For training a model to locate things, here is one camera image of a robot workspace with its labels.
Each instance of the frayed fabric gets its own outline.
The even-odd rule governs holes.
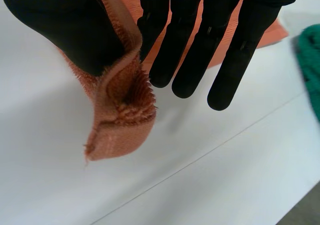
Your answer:
[[[142,36],[121,0],[102,0],[125,54],[103,75],[94,77],[73,64],[70,68],[94,107],[85,145],[89,161],[127,155],[148,137],[156,119],[155,96],[140,61]]]

